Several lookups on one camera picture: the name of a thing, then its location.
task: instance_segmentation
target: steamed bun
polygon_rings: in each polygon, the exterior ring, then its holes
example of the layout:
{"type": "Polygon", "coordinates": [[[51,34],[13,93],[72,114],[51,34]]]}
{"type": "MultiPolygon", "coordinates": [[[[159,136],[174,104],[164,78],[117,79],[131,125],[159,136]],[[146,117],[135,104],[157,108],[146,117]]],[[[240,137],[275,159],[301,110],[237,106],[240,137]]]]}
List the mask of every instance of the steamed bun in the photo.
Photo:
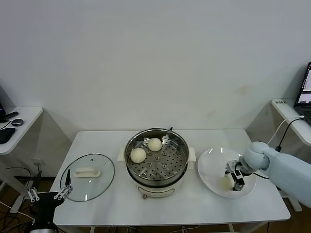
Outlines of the steamed bun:
{"type": "Polygon", "coordinates": [[[134,163],[138,164],[138,163],[141,163],[142,161],[144,161],[146,159],[147,155],[146,155],[146,152],[144,149],[136,148],[136,149],[131,151],[130,157],[134,163]]]}
{"type": "Polygon", "coordinates": [[[158,138],[151,138],[149,141],[148,141],[148,148],[149,150],[152,150],[152,151],[158,151],[158,150],[161,150],[162,148],[162,142],[160,139],[158,138]]]}

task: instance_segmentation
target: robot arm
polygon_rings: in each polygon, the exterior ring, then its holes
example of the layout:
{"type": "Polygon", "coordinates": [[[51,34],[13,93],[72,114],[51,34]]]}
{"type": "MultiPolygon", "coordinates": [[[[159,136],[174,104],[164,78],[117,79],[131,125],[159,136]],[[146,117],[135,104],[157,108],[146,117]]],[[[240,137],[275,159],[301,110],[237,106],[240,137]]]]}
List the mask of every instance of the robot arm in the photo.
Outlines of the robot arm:
{"type": "Polygon", "coordinates": [[[254,142],[239,160],[227,163],[226,172],[231,173],[235,186],[238,186],[236,173],[248,176],[257,170],[267,175],[277,187],[311,208],[310,164],[289,154],[279,153],[263,142],[254,142]]]}
{"type": "Polygon", "coordinates": [[[35,220],[29,228],[30,233],[54,233],[56,230],[53,223],[55,209],[64,203],[71,191],[70,169],[67,172],[65,187],[60,192],[38,194],[34,187],[27,189],[31,203],[38,208],[35,220]]]}

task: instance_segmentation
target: white plate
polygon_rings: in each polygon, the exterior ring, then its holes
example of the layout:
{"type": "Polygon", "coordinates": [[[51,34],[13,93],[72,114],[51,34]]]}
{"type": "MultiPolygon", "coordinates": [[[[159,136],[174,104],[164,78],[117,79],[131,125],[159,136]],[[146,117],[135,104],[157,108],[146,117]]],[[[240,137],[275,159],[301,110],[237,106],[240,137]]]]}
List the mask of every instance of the white plate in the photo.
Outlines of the white plate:
{"type": "Polygon", "coordinates": [[[198,172],[204,184],[225,198],[241,198],[250,194],[256,185],[254,174],[244,177],[245,185],[241,191],[225,190],[222,178],[225,175],[226,164],[230,160],[238,160],[239,153],[227,148],[211,148],[201,154],[198,160],[198,172]]]}

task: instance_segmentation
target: electrical outlet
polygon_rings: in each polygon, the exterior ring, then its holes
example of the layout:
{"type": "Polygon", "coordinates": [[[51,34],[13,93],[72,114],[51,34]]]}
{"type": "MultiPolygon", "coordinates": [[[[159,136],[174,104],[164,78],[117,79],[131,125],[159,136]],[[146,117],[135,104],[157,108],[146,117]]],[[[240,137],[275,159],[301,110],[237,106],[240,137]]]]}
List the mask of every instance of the electrical outlet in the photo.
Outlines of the electrical outlet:
{"type": "Polygon", "coordinates": [[[43,162],[43,160],[42,159],[40,159],[40,158],[33,158],[33,159],[31,159],[31,161],[36,165],[44,165],[44,162],[43,162]]]}

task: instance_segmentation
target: glass lid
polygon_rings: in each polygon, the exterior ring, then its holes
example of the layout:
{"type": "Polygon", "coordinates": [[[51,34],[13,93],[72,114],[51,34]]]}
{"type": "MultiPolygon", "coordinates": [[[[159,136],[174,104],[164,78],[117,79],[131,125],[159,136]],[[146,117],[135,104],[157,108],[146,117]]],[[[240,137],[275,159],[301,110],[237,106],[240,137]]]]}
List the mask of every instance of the glass lid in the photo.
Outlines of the glass lid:
{"type": "Polygon", "coordinates": [[[68,199],[72,201],[88,201],[98,197],[107,190],[115,176],[115,167],[108,157],[102,154],[87,154],[65,169],[60,188],[65,186],[68,169],[73,188],[68,199]]]}

